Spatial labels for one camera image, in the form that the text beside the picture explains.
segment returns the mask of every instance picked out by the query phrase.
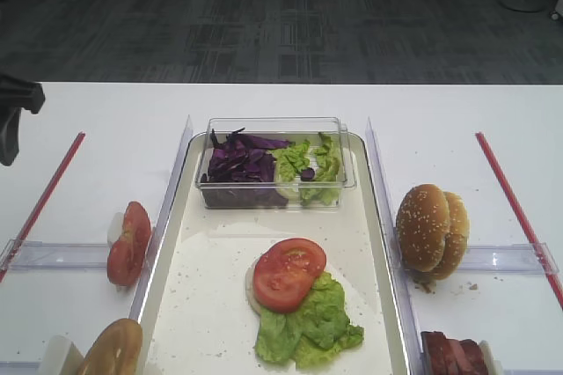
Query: clear plastic box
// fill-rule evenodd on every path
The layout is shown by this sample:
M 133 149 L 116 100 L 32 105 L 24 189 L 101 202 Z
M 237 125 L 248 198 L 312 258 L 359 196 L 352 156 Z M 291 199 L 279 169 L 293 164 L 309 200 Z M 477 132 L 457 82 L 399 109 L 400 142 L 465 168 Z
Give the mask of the clear plastic box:
M 292 143 L 310 142 L 305 157 L 309 167 L 318 171 L 314 151 L 321 146 L 319 133 L 328 136 L 333 144 L 332 154 L 340 161 L 334 180 L 301 181 L 299 174 L 293 180 L 282 180 L 275 164 L 273 181 L 209 182 L 209 162 L 214 153 L 212 133 L 219 143 L 237 130 L 241 133 Z M 297 118 L 217 118 L 208 123 L 201 159 L 195 177 L 207 208 L 295 208 L 337 207 L 343 188 L 355 187 L 356 180 L 349 149 L 348 133 L 340 120 L 332 117 Z

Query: floor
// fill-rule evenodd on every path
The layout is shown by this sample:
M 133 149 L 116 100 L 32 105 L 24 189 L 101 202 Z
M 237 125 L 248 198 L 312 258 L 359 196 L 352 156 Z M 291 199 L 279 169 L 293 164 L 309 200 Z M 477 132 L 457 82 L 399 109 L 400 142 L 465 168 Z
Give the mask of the floor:
M 0 8 L 0 70 L 32 80 L 563 84 L 563 25 L 496 0 L 7 0 Z

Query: red straw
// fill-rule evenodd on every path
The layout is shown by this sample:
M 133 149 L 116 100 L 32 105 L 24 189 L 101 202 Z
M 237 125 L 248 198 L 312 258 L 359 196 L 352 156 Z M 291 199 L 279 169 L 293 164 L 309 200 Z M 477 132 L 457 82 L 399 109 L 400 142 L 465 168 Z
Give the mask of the red straw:
M 516 199 L 514 191 L 508 184 L 508 180 L 501 169 L 501 165 L 499 164 L 499 161 L 497 161 L 494 157 L 493 150 L 491 149 L 491 146 L 489 146 L 489 143 L 486 141 L 485 135 L 479 132 L 476 133 L 475 136 L 477 137 L 477 141 L 481 145 L 481 149 L 483 150 L 483 152 L 485 152 L 486 159 L 489 161 L 491 168 L 493 168 L 494 175 L 496 175 L 497 180 L 501 184 L 502 190 L 504 190 L 504 194 L 507 196 L 508 202 L 510 202 L 510 206 L 512 207 L 512 210 L 518 218 L 518 222 L 520 223 L 520 226 L 522 226 L 522 229 L 524 230 L 528 241 L 531 244 L 536 245 L 537 243 L 539 243 L 536 233 L 534 232 L 534 229 L 531 228 L 530 221 L 528 221 L 528 218 L 524 214 L 520 203 Z M 544 256 L 541 254 L 539 249 L 537 250 L 538 254 L 540 254 L 539 258 L 541 262 L 545 264 Z M 561 287 L 561 282 L 559 281 L 556 274 L 545 274 L 545 276 L 547 277 L 549 284 L 552 286 L 553 292 L 555 293 L 555 296 L 559 301 L 559 305 L 561 306 L 561 308 L 563 308 L 563 288 Z
M 67 167 L 69 166 L 70 161 L 74 158 L 75 154 L 77 153 L 78 147 L 84 140 L 85 136 L 86 136 L 85 133 L 78 133 L 77 137 L 74 139 L 74 142 L 72 142 L 72 145 L 70 146 L 66 155 L 62 159 L 61 164 L 56 169 L 55 174 L 53 174 L 53 177 L 51 177 L 51 181 L 47 184 L 47 187 L 45 187 L 45 190 L 43 191 L 41 197 L 35 204 L 35 207 L 33 208 L 32 213 L 27 218 L 26 223 L 19 231 L 19 234 L 16 237 L 16 241 L 14 242 L 14 246 L 12 250 L 10 250 L 10 254 L 8 255 L 8 257 L 6 258 L 6 262 L 5 262 L 6 268 L 0 270 L 0 283 L 2 282 L 4 276 L 6 275 L 6 272 L 8 271 L 7 268 L 8 264 L 11 262 L 11 260 L 18 252 L 21 243 L 27 238 L 29 231 L 32 230 L 33 225 L 37 221 L 37 218 L 39 218 L 41 211 L 45 207 L 45 204 L 47 203 L 49 197 L 53 193 L 53 190 L 55 190 L 56 185 L 58 184 L 62 175 L 64 174 Z

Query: tomato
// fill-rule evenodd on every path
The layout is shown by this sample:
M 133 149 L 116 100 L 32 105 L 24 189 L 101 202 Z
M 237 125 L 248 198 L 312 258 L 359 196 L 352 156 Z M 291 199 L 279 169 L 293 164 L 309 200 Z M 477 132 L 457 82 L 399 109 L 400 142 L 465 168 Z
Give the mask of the tomato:
M 151 231 L 147 211 L 139 202 L 130 202 L 121 235 L 107 256 L 107 278 L 111 283 L 124 287 L 135 283 L 143 268 Z
M 254 296 L 272 311 L 294 312 L 325 266 L 325 251 L 317 243 L 308 239 L 283 240 L 256 263 Z

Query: tray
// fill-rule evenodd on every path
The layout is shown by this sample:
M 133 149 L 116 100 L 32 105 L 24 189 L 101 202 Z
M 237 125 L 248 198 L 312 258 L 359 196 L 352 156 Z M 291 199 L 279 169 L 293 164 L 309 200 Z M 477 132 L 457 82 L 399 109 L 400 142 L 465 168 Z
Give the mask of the tray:
M 359 136 L 349 138 L 357 188 L 342 192 L 338 209 L 299 211 L 206 209 L 194 188 L 204 135 L 191 141 L 151 281 L 135 294 L 131 316 L 144 332 L 137 373 L 264 373 L 245 272 L 276 240 L 295 236 L 325 249 L 348 315 L 366 329 L 364 344 L 323 373 L 406 373 L 367 153 Z

